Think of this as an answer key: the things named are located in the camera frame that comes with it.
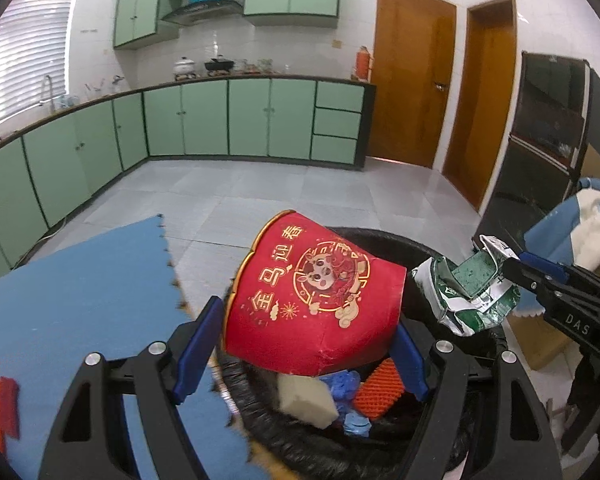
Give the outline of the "orange thermos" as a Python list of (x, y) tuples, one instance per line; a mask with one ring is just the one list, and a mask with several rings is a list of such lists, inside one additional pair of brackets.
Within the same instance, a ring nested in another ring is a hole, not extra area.
[(370, 51), (365, 47), (361, 46), (356, 52), (354, 74), (355, 77), (360, 81), (370, 80), (370, 71), (372, 70), (373, 58)]

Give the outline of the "black refrigerator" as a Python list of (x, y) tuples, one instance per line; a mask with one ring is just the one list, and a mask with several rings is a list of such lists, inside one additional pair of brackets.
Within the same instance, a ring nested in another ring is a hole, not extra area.
[(600, 156), (600, 76), (578, 58), (524, 52), (512, 132), (498, 180), (472, 238), (515, 252), (524, 233), (574, 193), (589, 148)]

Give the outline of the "cream yellow sponge block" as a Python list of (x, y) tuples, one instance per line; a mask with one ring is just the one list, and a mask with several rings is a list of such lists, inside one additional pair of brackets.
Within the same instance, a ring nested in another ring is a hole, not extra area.
[(278, 410), (305, 424), (325, 429), (339, 413), (328, 385), (314, 377), (277, 375)]

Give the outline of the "window blinds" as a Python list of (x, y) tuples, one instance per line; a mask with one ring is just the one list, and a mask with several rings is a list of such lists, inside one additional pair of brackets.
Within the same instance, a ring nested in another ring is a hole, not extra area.
[(68, 89), (74, 0), (12, 0), (0, 17), (0, 124), (38, 106), (42, 78), (55, 101)]

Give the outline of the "wooden door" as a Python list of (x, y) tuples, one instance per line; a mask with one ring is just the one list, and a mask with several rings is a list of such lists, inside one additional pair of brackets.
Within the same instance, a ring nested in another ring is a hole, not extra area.
[(443, 0), (377, 0), (368, 152), (434, 166), (452, 79), (456, 6)]
[(517, 59), (516, 0), (467, 10), (460, 95), (442, 174), (479, 209), (506, 133)]

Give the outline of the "red paper cup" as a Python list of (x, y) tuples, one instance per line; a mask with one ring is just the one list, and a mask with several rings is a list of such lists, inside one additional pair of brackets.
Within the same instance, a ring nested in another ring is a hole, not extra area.
[(321, 376), (381, 359), (406, 270), (284, 210), (254, 239), (228, 295), (223, 349), (270, 372)]

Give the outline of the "black wok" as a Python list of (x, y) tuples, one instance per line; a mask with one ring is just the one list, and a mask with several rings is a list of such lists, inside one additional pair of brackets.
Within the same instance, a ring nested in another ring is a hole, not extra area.
[(232, 73), (235, 66), (233, 60), (228, 60), (219, 56), (218, 58), (212, 58), (210, 61), (204, 63), (208, 77), (222, 77)]

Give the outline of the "green lower kitchen cabinets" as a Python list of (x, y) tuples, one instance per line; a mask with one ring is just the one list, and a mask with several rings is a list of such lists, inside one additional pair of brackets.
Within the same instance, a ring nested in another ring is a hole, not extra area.
[(227, 76), (102, 98), (24, 128), (0, 141), (0, 277), (151, 159), (360, 169), (375, 96), (343, 79)]

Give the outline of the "range hood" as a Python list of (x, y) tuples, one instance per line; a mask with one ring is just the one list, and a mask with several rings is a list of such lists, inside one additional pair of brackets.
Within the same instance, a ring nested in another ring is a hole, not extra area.
[(182, 6), (163, 16), (161, 21), (187, 27), (200, 21), (225, 15), (242, 15), (243, 10), (244, 8), (234, 0), (208, 0)]

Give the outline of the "green white crushed carton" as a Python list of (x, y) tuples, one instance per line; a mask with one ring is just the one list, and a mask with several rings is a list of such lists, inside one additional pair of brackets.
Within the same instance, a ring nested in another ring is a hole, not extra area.
[(503, 271), (516, 254), (495, 236), (481, 235), (479, 242), (478, 252), (460, 264), (430, 257), (411, 272), (436, 321), (460, 337), (501, 325), (520, 300)]

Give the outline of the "blue table mat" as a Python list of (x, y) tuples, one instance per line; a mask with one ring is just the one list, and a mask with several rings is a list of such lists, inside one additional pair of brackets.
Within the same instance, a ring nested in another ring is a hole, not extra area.
[[(0, 278), (0, 376), (19, 385), (20, 439), (0, 479), (160, 479), (132, 359), (190, 322), (160, 217), (108, 231)], [(261, 479), (204, 370), (178, 414), (206, 479)]]

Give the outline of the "black lined trash bin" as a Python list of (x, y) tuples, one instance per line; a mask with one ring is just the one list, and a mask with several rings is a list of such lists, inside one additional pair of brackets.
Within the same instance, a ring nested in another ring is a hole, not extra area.
[[(411, 238), (386, 231), (330, 226), (349, 242), (372, 255), (415, 269), (429, 257), (444, 256)], [(436, 339), (451, 341), (468, 356), (492, 360), (506, 349), (501, 326), (476, 336), (457, 337), (436, 322), (429, 304), (407, 274), (402, 311), (407, 318), (423, 322)], [(424, 404), (405, 393), (378, 422), (372, 422), (368, 438), (347, 436), (341, 427), (318, 429), (283, 414), (278, 408), (275, 373), (261, 370), (216, 347), (221, 375), (252, 440), (303, 479), (396, 479), (406, 450), (422, 418)], [(481, 394), (469, 388), (452, 445), (446, 472), (466, 458), (477, 426)]]

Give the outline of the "orange foam net sleeve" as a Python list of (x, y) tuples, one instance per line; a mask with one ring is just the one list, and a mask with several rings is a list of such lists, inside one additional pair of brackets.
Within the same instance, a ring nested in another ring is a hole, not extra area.
[(360, 385), (353, 399), (355, 411), (370, 420), (384, 416), (406, 389), (393, 359), (384, 359), (366, 381)]

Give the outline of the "blue plastic bag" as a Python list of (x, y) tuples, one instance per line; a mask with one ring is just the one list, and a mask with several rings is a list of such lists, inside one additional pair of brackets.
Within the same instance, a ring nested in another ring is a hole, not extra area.
[(367, 438), (372, 423), (353, 407), (353, 400), (361, 385), (360, 374), (356, 370), (340, 370), (320, 379), (329, 388), (343, 432), (348, 436)]

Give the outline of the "white cooking pot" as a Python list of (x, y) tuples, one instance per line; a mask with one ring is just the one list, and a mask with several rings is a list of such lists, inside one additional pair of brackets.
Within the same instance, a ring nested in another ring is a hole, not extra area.
[(183, 56), (174, 63), (173, 77), (175, 81), (196, 79), (196, 65), (193, 60)]

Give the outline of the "kitchen faucet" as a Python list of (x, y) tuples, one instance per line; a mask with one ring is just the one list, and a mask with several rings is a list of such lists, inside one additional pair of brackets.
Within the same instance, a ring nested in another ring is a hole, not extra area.
[(56, 113), (55, 97), (54, 97), (54, 84), (53, 84), (53, 78), (52, 78), (52, 76), (50, 76), (50, 74), (46, 74), (42, 78), (41, 94), (40, 94), (40, 100), (38, 101), (38, 105), (40, 107), (47, 106), (48, 111), (50, 112), (51, 115)]

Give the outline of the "small orange foam net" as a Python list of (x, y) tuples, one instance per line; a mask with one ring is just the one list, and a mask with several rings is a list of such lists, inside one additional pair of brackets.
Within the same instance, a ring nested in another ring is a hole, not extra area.
[(0, 377), (0, 452), (3, 455), (6, 455), (6, 437), (20, 439), (18, 399), (18, 382)]

